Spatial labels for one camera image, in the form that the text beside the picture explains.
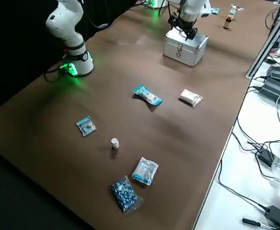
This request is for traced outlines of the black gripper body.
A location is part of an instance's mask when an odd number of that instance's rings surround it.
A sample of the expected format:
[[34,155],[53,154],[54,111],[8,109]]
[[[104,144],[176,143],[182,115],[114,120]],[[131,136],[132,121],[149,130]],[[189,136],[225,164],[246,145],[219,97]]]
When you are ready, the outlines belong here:
[[177,17],[176,19],[176,26],[179,27],[183,31],[190,31],[195,24],[195,21],[185,21],[182,19],[180,16]]

